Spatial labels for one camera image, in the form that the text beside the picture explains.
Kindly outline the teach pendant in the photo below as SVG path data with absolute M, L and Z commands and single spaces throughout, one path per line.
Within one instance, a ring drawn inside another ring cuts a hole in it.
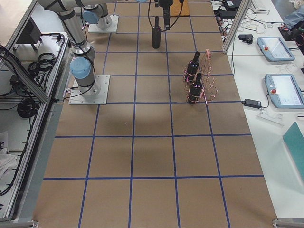
M 266 74 L 265 85 L 276 108 L 304 108 L 304 97 L 294 75 Z
M 257 45 L 270 62 L 290 62 L 295 57 L 280 37 L 258 37 Z

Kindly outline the far teach pendant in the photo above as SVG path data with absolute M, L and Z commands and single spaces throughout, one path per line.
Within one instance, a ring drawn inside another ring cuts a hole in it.
M 295 57 L 280 37 L 258 37 L 257 45 L 270 62 L 290 62 Z

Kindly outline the clear acrylic stand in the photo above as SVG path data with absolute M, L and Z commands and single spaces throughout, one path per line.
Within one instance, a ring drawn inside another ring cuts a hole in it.
M 270 113 L 267 109 L 261 108 L 259 113 L 257 114 L 258 118 L 270 121 L 274 124 L 278 124 L 280 126 L 284 126 L 283 115 L 279 113 Z

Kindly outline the green board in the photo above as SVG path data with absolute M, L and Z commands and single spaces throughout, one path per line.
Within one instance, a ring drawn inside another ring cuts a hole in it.
M 300 177 L 304 179 L 304 135 L 296 122 L 285 132 L 283 140 L 288 147 Z

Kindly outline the near teach pendant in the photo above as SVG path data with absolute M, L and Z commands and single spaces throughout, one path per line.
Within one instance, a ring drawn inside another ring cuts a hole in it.
M 265 85 L 276 108 L 304 108 L 304 97 L 294 75 L 266 74 Z

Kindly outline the black power adapter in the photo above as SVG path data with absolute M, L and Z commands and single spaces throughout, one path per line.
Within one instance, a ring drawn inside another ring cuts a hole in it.
M 252 100 L 252 99 L 245 99 L 244 101 L 241 102 L 242 105 L 247 106 L 247 107 L 252 107 L 256 109 L 260 109 L 262 107 L 261 102 L 257 100 Z

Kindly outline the orange wooden tray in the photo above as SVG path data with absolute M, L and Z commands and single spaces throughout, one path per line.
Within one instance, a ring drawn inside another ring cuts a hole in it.
M 188 5 L 188 0 L 183 1 L 182 3 L 179 0 L 174 0 L 173 4 L 170 6 L 170 14 L 171 17 L 188 17 L 190 16 L 190 9 Z

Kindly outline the aluminium frame post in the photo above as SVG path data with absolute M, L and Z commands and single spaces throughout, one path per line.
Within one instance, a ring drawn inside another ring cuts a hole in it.
M 247 13 L 247 10 L 250 6 L 250 3 L 251 3 L 251 0 L 243 0 L 240 4 L 240 7 L 236 13 L 236 16 L 234 18 L 234 21 L 232 23 L 232 26 L 229 30 L 229 33 L 226 37 L 226 40 L 223 44 L 223 47 L 222 47 L 222 53 L 223 54 L 227 54 L 228 53 L 228 50 L 231 46 L 231 44 L 233 43 L 234 39 L 235 39 L 235 36 L 236 36 L 236 33 L 238 31 L 238 28 L 242 22 L 242 20 L 244 19 L 246 13 Z

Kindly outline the white cloth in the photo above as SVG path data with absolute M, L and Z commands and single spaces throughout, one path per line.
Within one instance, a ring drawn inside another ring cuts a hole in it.
M 0 133 L 0 179 L 17 167 L 17 156 L 9 153 L 8 132 Z

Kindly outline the small black device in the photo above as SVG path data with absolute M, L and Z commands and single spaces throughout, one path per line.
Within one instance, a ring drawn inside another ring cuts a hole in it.
M 238 39 L 247 44 L 253 43 L 253 35 L 252 34 L 239 34 Z

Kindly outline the dark wine bottle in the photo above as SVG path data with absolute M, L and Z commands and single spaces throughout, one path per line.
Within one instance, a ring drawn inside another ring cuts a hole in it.
M 158 49 L 161 45 L 161 28 L 159 26 L 159 17 L 154 18 L 154 26 L 152 27 L 152 47 Z
M 195 81 L 190 85 L 188 100 L 187 100 L 189 104 L 195 104 L 200 99 L 203 88 L 201 78 L 202 78 L 202 74 L 197 73 Z
M 186 73 L 188 75 L 195 75 L 199 68 L 200 52 L 195 52 L 193 59 L 188 63 Z

